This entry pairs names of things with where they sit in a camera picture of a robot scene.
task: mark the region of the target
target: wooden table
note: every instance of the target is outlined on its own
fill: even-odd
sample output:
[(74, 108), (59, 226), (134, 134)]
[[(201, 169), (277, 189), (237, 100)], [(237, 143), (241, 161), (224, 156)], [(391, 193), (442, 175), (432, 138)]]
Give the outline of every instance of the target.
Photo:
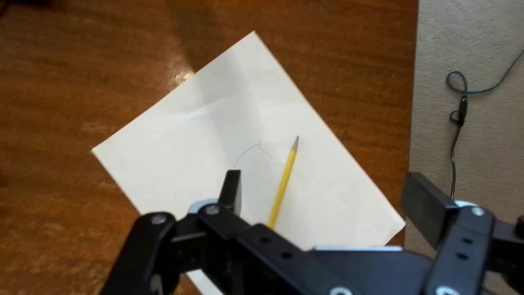
[(100, 289), (138, 213), (90, 149), (249, 31), (400, 208), (414, 28), (416, 0), (10, 3), (0, 16), (0, 295)]

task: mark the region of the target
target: yellow pencil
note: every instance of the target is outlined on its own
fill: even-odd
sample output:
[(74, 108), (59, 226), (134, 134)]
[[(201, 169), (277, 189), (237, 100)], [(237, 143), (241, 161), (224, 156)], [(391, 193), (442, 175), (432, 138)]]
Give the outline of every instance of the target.
[(269, 216), (269, 223), (267, 225), (272, 230), (275, 228), (275, 223), (277, 223), (277, 218), (278, 218), (278, 211), (280, 211), (280, 205), (283, 202), (285, 189), (288, 187), (288, 182), (290, 182), (290, 175), (291, 175), (291, 171), (293, 171), (296, 151), (298, 151), (298, 136), (296, 136), (296, 139), (293, 143), (293, 148), (290, 151), (288, 161), (285, 162), (285, 167), (283, 167), (283, 172), (282, 172), (282, 177), (280, 177), (280, 184), (278, 184), (278, 190), (277, 190), (277, 195), (275, 195), (273, 208), (272, 208), (272, 213)]

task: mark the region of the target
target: paper sheet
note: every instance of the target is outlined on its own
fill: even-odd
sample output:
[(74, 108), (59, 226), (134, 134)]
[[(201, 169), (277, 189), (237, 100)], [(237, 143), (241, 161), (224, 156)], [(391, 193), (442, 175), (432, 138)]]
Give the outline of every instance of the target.
[(300, 148), (275, 231), (301, 249), (383, 246), (404, 221), (255, 33), (93, 149), (141, 213), (216, 198), (242, 171), (242, 213), (267, 223), (288, 151)]

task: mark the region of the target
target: white paper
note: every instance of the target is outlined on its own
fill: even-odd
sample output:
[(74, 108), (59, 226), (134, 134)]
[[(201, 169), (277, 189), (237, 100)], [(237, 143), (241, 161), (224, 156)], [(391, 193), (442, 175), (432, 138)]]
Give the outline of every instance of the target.
[(93, 149), (141, 213), (216, 198), (242, 171), (242, 213), (267, 223), (295, 138), (275, 231), (301, 249), (386, 244), (404, 221), (300, 93), (255, 33)]

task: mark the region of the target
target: pencil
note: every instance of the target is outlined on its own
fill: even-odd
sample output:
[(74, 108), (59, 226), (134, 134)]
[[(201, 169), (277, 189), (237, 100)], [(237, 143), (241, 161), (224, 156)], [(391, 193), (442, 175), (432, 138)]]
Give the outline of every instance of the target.
[(272, 213), (269, 216), (269, 228), (272, 228), (272, 230), (275, 228), (275, 223), (277, 223), (277, 218), (278, 218), (278, 211), (280, 211), (280, 207), (282, 207), (282, 202), (283, 202), (283, 197), (285, 197), (285, 190), (287, 190), (288, 182), (290, 182), (290, 175), (291, 175), (295, 157), (296, 157), (296, 151), (298, 151), (298, 138), (300, 136), (296, 136), (296, 139), (295, 139), (295, 143), (291, 146), (288, 161), (285, 162), (285, 167), (283, 167), (283, 172), (282, 172), (282, 177), (280, 177), (280, 184), (278, 184), (278, 190), (277, 190), (277, 195), (275, 195), (275, 200), (273, 200), (273, 208), (272, 208)]

